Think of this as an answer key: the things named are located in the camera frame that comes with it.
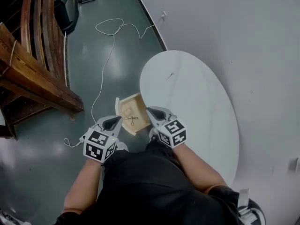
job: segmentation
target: concrete floor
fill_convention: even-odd
[[[113,45],[113,38],[95,30],[95,25],[110,18],[123,18],[139,31],[150,24],[137,0],[96,0],[79,7],[79,19],[68,36],[70,87],[84,102],[85,110],[75,121],[54,109],[26,120],[16,128],[18,141],[0,139],[0,208],[17,214],[32,225],[55,222],[63,200],[86,158],[83,146],[69,148],[93,125],[91,105],[99,93],[101,70]],[[116,31],[119,22],[101,29]],[[132,26],[116,35],[115,49],[105,67],[102,95],[94,107],[96,119],[115,114],[115,99],[139,92],[139,78],[144,64],[162,49],[152,29],[139,40]],[[137,136],[122,130],[120,140],[129,150],[143,150],[148,131]]]

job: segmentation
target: white oval table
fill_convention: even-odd
[[[239,160],[238,126],[229,97],[211,69],[189,53],[161,52],[144,66],[140,90],[147,107],[166,107],[184,120],[186,145],[231,186]]]

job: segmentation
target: forearm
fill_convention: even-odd
[[[221,175],[185,144],[174,148],[173,151],[186,176],[197,190],[208,193],[215,186],[226,186]]]
[[[65,198],[63,212],[73,211],[80,214],[95,203],[100,174],[101,164],[88,159]]]

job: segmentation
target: white cable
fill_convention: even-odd
[[[121,21],[122,21],[122,24],[119,26],[119,28],[117,29],[117,31],[116,31],[115,33],[109,34],[109,33],[105,33],[105,32],[102,32],[102,31],[100,31],[100,30],[97,29],[97,26],[99,26],[99,25],[101,25],[101,24],[103,24],[103,23],[105,23],[105,22],[107,22],[107,21],[112,21],[112,20],[121,20]],[[94,105],[95,105],[95,103],[97,102],[97,100],[98,100],[98,98],[100,97],[101,92],[102,92],[102,86],[103,86],[103,72],[104,72],[104,68],[105,68],[105,66],[107,65],[107,63],[108,63],[108,61],[109,61],[109,58],[111,57],[111,54],[112,54],[112,52],[113,52],[113,48],[114,48],[114,44],[115,44],[115,38],[114,38],[114,36],[121,30],[121,28],[122,28],[123,26],[126,26],[126,25],[132,25],[132,26],[134,26],[132,23],[126,23],[126,24],[124,24],[124,20],[121,19],[121,18],[107,19],[107,20],[105,20],[105,21],[103,21],[103,22],[101,22],[101,23],[98,23],[98,24],[95,26],[95,29],[96,29],[98,32],[101,32],[101,33],[104,34],[104,35],[108,35],[108,36],[112,36],[112,37],[113,37],[112,49],[111,49],[111,51],[110,51],[110,53],[109,53],[109,56],[108,56],[108,58],[107,58],[106,63],[104,64],[104,66],[103,66],[103,68],[102,68],[100,92],[99,92],[99,95],[97,96],[97,98],[95,99],[95,101],[94,101],[94,103],[93,103],[93,105],[92,105],[92,109],[91,109],[91,111],[90,111],[90,113],[91,113],[91,115],[92,115],[92,118],[93,118],[93,120],[94,120],[95,123],[96,123],[96,120],[95,120],[95,118],[94,118],[94,116],[93,116],[93,108],[94,108]],[[135,29],[136,29],[136,31],[137,31],[137,33],[138,33],[138,35],[139,35],[140,40],[144,37],[144,35],[145,35],[147,29],[148,29],[148,28],[151,28],[151,27],[153,27],[153,26],[154,26],[154,25],[147,27],[146,30],[145,30],[145,32],[142,34],[142,36],[140,35],[140,32],[139,32],[139,30],[137,29],[137,27],[134,26]],[[74,146],[71,146],[70,140],[69,140],[67,137],[64,138],[64,144],[67,145],[67,146],[70,147],[70,148],[77,147],[80,143],[81,143],[81,142],[79,142],[78,144],[76,144],[76,145],[74,145]]]

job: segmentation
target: person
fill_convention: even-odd
[[[239,193],[185,144],[172,150],[152,140],[144,152],[115,151],[103,166],[97,199],[102,164],[88,158],[56,225],[242,224]],[[261,211],[251,199],[248,206]]]

